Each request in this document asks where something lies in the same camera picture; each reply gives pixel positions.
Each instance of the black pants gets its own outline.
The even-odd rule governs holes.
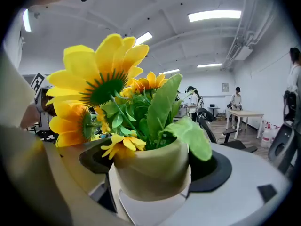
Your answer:
[[[192,120],[194,121],[194,122],[196,122],[196,119],[197,119],[197,113],[195,112],[195,113],[189,113],[189,115],[190,115],[190,117],[192,118]]]

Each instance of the fluorescent light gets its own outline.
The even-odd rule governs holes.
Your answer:
[[[166,74],[166,73],[173,73],[173,72],[178,72],[180,71],[179,69],[176,69],[176,70],[169,70],[169,71],[165,71],[165,72],[162,72],[163,74]]]
[[[25,30],[27,32],[31,32],[32,30],[29,24],[28,9],[25,10],[25,12],[23,13],[23,23],[24,23]]]
[[[198,68],[211,67],[211,66],[221,66],[221,65],[222,65],[222,64],[198,65]]]
[[[213,10],[199,13],[188,14],[191,22],[212,18],[240,18],[241,11],[235,10]]]
[[[150,32],[146,32],[144,35],[140,36],[137,40],[136,40],[136,44],[134,46],[137,46],[139,44],[144,43],[145,41],[149,40],[152,38],[152,35]]]

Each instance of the table leg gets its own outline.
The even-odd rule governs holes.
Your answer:
[[[238,116],[238,120],[237,120],[236,132],[235,132],[235,136],[234,136],[235,140],[237,139],[237,135],[238,135],[238,131],[239,131],[239,124],[240,124],[240,116]]]
[[[229,126],[229,117],[230,117],[230,113],[227,112],[227,124],[226,124],[226,130],[228,129],[228,126]]]
[[[246,118],[246,130],[248,129],[248,120],[249,120],[249,117]]]
[[[258,129],[258,132],[257,132],[257,139],[259,138],[260,136],[260,132],[262,130],[262,117],[260,118],[260,124],[259,124],[259,129]]]

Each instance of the flower pot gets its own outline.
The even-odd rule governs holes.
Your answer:
[[[188,148],[179,140],[135,155],[130,160],[114,157],[121,189],[129,197],[139,201],[163,200],[189,185]]]

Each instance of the potted plant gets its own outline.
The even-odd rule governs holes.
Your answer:
[[[48,77],[54,85],[48,104],[57,114],[49,125],[60,134],[57,146],[98,139],[94,131],[101,126],[112,134],[111,143],[101,146],[102,157],[113,160],[122,190],[137,200],[161,200],[188,185],[189,152],[208,161],[212,150],[190,117],[173,122],[182,102],[175,102],[180,74],[167,80],[150,72],[135,79],[149,48],[134,44],[134,37],[111,34],[95,52],[82,45],[65,49],[65,70]]]

